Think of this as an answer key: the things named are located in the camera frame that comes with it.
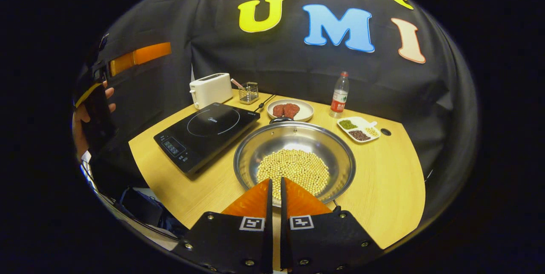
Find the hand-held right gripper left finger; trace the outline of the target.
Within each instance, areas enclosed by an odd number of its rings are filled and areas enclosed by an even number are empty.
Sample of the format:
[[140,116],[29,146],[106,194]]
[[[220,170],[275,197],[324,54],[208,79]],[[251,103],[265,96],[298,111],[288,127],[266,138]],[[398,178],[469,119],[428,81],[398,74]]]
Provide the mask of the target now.
[[207,211],[173,254],[218,274],[273,272],[273,182],[265,179],[222,212]]

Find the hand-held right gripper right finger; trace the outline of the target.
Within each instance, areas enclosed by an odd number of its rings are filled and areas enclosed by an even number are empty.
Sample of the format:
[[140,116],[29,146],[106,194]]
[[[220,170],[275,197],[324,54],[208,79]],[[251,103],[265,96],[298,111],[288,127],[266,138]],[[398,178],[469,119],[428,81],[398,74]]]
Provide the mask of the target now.
[[358,274],[383,254],[349,211],[329,209],[301,185],[281,178],[282,269],[290,274]]

